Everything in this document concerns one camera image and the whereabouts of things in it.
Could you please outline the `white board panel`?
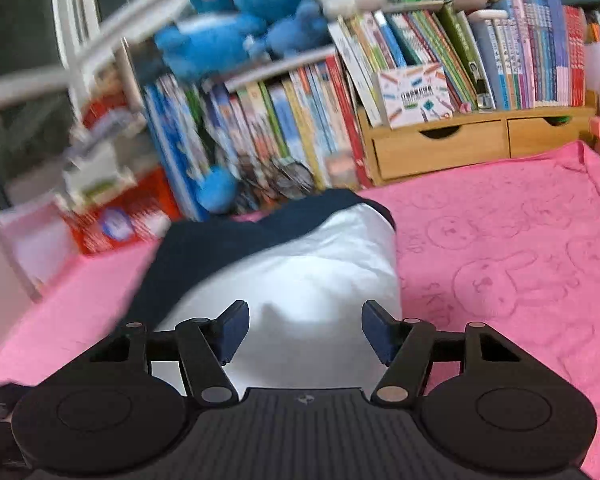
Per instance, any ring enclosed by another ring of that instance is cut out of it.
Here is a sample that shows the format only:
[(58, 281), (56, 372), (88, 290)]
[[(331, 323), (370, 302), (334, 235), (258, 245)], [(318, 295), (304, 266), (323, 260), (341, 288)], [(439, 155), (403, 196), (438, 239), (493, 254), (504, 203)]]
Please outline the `white board panel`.
[(37, 292), (57, 281), (79, 255), (53, 194), (0, 211), (0, 233)]

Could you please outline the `pink towel table cover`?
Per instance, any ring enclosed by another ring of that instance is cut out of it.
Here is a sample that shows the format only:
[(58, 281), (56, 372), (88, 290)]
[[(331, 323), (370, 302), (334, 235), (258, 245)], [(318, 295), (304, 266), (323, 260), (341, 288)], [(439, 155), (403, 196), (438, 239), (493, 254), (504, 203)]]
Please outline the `pink towel table cover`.
[(600, 479), (600, 155), (574, 142), (360, 196), (396, 224), (389, 314), (437, 330), (415, 404), (373, 404), (381, 363), (372, 391), (196, 404), (176, 326), (104, 318), (112, 286), (91, 281), (0, 385), (0, 479)]

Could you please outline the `blue plush toy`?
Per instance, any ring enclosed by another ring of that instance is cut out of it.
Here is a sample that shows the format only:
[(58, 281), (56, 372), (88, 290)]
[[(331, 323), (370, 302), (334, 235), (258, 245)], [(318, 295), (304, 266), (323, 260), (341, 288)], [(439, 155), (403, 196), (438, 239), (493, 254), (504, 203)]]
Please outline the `blue plush toy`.
[(293, 58), (328, 43), (317, 0), (189, 0), (195, 14), (163, 27), (154, 43), (178, 78), (199, 82), (268, 58)]

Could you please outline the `pocket label printer box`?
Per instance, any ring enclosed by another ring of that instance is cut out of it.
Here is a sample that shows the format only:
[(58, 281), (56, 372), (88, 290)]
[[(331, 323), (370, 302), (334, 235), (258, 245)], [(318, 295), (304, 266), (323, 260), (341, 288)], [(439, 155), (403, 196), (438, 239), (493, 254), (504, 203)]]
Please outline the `pocket label printer box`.
[(455, 112), (440, 63), (381, 70), (374, 84), (381, 118), (391, 129), (448, 119)]

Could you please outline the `clear plastic jar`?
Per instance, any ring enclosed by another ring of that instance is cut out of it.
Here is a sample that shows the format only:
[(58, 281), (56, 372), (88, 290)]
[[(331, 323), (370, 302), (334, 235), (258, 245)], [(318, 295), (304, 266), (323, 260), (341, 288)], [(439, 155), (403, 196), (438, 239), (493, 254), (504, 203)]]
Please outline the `clear plastic jar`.
[(332, 188), (350, 188), (360, 186), (353, 156), (348, 152), (329, 154), (325, 159), (328, 180)]

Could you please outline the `navy and white jacket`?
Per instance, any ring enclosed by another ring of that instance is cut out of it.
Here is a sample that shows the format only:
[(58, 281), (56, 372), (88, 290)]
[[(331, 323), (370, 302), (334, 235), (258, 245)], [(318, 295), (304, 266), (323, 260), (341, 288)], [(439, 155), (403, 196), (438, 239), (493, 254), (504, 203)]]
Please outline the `navy and white jacket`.
[(329, 190), (256, 221), (175, 222), (123, 321), (173, 330), (190, 318), (216, 318), (237, 300), (250, 314), (226, 369), (238, 391), (372, 391), (384, 369), (362, 331), (363, 304), (374, 300), (401, 315), (390, 210)]

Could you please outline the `wooden drawer organizer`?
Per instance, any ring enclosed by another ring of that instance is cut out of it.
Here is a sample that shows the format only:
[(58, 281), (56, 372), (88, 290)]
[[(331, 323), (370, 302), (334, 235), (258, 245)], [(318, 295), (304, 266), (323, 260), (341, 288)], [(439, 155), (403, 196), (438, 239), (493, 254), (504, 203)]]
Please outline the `wooden drawer organizer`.
[(432, 172), (537, 155), (572, 141), (592, 144), (588, 125), (597, 111), (598, 95), (588, 90), (581, 107), (475, 112), (394, 130), (373, 127), (364, 110), (358, 110), (358, 122), (370, 180), (383, 186)]

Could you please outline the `red plastic crate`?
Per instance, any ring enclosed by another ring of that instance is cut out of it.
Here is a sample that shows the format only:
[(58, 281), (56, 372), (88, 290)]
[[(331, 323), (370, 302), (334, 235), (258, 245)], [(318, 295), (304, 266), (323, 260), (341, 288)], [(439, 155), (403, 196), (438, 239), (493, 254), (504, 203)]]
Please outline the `red plastic crate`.
[(102, 204), (82, 208), (57, 206), (76, 247), (94, 256), (163, 238), (181, 211), (161, 167)]

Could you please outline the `miniature bicycle model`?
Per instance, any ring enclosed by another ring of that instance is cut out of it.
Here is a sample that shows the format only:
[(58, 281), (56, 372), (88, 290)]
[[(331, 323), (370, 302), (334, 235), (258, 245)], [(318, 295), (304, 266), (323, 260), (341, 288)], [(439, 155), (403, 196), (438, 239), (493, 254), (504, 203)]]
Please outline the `miniature bicycle model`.
[(270, 158), (265, 162), (248, 155), (238, 157), (240, 180), (259, 204), (301, 200), (317, 190), (312, 172), (294, 159)]

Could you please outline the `blue plush ball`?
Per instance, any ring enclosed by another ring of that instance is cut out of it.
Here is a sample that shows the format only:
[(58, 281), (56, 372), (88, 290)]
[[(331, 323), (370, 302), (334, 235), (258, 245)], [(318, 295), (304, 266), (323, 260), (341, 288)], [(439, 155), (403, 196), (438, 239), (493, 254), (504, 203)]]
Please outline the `blue plush ball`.
[(227, 214), (237, 196), (238, 180), (226, 168), (213, 166), (201, 181), (197, 200), (210, 214)]

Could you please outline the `stack of papers and magazines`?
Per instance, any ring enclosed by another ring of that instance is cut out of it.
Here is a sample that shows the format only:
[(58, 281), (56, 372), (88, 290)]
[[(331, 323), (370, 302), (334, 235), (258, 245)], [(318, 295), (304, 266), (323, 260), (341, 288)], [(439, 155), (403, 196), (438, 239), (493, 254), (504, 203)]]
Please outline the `stack of papers and magazines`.
[(131, 143), (146, 130), (142, 112), (132, 110), (118, 71), (108, 67), (96, 78), (91, 99), (70, 129), (62, 185), (54, 202), (63, 214), (83, 214), (137, 185), (137, 165), (151, 157), (133, 155)]

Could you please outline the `row of books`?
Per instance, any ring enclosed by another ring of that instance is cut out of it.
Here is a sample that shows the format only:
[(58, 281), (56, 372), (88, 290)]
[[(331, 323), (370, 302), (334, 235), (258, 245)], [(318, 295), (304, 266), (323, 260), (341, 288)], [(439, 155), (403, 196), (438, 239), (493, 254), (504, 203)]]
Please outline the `row of books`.
[[(323, 47), (199, 82), (175, 76), (152, 42), (156, 73), (145, 84), (144, 100), (166, 178), (185, 217), (214, 216), (197, 200), (213, 166), (238, 180), (229, 212), (273, 205), (259, 204), (245, 190), (240, 155), (301, 162), (318, 191), (331, 188), (326, 157), (348, 152), (359, 188), (374, 186), (358, 110), (373, 127), (385, 126), (374, 84), (381, 70), (440, 63), (452, 117), (581, 107), (585, 92), (597, 93), (592, 80), (600, 77), (600, 12), (562, 0), (404, 2), (327, 20), (327, 26)], [(588, 132), (600, 153), (600, 102)]]

